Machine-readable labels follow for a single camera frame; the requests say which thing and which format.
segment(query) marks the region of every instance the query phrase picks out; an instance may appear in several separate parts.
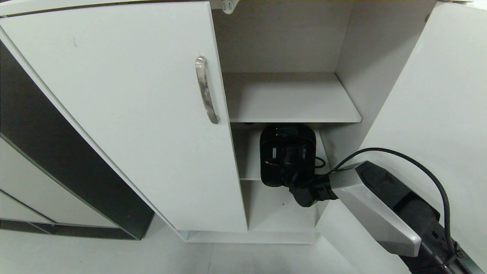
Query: power cord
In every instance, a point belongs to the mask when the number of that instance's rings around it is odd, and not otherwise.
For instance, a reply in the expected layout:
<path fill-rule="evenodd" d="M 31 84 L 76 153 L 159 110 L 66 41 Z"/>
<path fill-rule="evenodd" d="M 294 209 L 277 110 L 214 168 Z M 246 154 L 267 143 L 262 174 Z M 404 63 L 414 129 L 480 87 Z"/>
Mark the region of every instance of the power cord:
<path fill-rule="evenodd" d="M 324 174 L 320 177 L 325 177 L 325 176 L 330 175 L 333 172 L 338 171 L 339 168 L 342 167 L 342 165 L 345 164 L 347 161 L 349 161 L 353 157 L 355 157 L 361 153 L 367 152 L 367 151 L 381 151 L 381 152 L 386 152 L 389 154 L 399 156 L 399 157 L 407 160 L 408 162 L 412 163 L 413 165 L 417 166 L 424 173 L 426 173 L 426 175 L 428 175 L 428 177 L 433 181 L 433 183 L 438 188 L 440 195 L 441 195 L 441 199 L 443 201 L 443 211 L 445 214 L 445 216 L 444 216 L 444 219 L 445 219 L 445 239 L 447 241 L 448 248 L 451 251 L 451 258 L 452 258 L 451 261 L 457 260 L 458 263 L 460 264 L 460 266 L 463 268 L 463 270 L 466 273 L 471 274 L 471 271 L 467 268 L 467 266 L 463 263 L 463 261 L 457 256 L 457 249 L 455 247 L 456 243 L 454 243 L 453 239 L 451 238 L 451 234 L 450 234 L 450 202 L 448 201 L 448 196 L 447 196 L 447 193 L 445 191 L 445 188 L 443 188 L 443 185 L 441 184 L 440 180 L 438 180 L 438 178 L 436 178 L 436 176 L 431 171 L 429 171 L 429 169 L 427 169 L 425 166 L 423 166 L 418 161 L 416 161 L 413 158 L 411 158 L 407 155 L 404 155 L 400 152 L 390 150 L 390 149 L 386 149 L 386 148 L 379 148 L 379 147 L 364 148 L 364 149 L 361 149 L 361 150 L 358 150 L 358 151 L 352 153 L 350 156 L 346 157 L 343 161 L 341 161 L 336 167 L 334 167 L 332 170 L 330 170 L 330 172 L 328 172 L 327 174 Z"/>
<path fill-rule="evenodd" d="M 324 167 L 324 166 L 326 165 L 325 160 L 323 160 L 322 158 L 320 158 L 320 157 L 318 157 L 318 156 L 315 156 L 315 159 L 316 159 L 316 160 L 321 161 L 321 163 L 322 163 L 322 164 L 321 164 L 321 165 L 319 165 L 319 166 L 315 166 L 315 168 L 322 168 L 322 167 Z"/>

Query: cabinet door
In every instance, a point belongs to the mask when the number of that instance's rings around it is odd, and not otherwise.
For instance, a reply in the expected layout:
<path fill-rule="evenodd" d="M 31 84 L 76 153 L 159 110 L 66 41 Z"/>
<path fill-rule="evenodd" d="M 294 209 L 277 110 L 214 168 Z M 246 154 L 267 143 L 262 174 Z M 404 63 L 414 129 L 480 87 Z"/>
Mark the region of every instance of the cabinet door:
<path fill-rule="evenodd" d="M 84 7 L 0 26 L 47 97 L 176 229 L 246 231 L 208 2 Z"/>

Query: white floor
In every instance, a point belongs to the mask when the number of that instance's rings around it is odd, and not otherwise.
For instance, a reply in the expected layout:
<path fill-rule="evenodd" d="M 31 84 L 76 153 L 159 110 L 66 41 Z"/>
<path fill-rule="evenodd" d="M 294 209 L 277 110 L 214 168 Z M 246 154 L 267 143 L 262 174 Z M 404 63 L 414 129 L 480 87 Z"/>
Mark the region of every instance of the white floor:
<path fill-rule="evenodd" d="M 321 238 L 311 245 L 184 243 L 157 217 L 142 241 L 0 231 L 8 274 L 357 274 Z"/>

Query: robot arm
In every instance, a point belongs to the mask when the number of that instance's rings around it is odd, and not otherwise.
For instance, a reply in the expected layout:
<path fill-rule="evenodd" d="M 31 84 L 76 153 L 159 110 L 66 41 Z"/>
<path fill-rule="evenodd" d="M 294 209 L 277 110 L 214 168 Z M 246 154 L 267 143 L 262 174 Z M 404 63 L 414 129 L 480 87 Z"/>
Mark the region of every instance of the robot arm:
<path fill-rule="evenodd" d="M 365 161 L 330 174 L 328 184 L 372 237 L 399 255 L 411 273 L 484 274 L 458 245 L 452 254 L 440 214 L 387 170 Z"/>
<path fill-rule="evenodd" d="M 440 191 L 440 214 L 387 170 L 368 161 L 340 167 L 366 151 L 399 156 L 424 171 Z M 397 254 L 413 274 L 485 274 L 450 236 L 450 205 L 440 181 L 426 167 L 384 148 L 359 150 L 329 173 L 316 175 L 316 137 L 304 124 L 272 124 L 261 133 L 261 179 L 269 187 L 289 188 L 303 207 L 340 199 L 372 237 Z"/>

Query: metal door handle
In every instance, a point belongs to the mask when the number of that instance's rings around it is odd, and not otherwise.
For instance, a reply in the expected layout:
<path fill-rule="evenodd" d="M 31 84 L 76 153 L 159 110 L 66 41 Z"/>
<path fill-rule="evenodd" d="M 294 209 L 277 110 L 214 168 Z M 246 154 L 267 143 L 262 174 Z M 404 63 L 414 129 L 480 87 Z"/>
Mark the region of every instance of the metal door handle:
<path fill-rule="evenodd" d="M 218 124 L 218 116 L 216 116 L 213 103 L 211 102 L 210 89 L 208 88 L 208 80 L 206 79 L 206 58 L 204 56 L 196 58 L 196 77 L 198 78 L 201 98 L 203 99 L 203 105 L 205 106 L 208 118 L 212 123 Z"/>

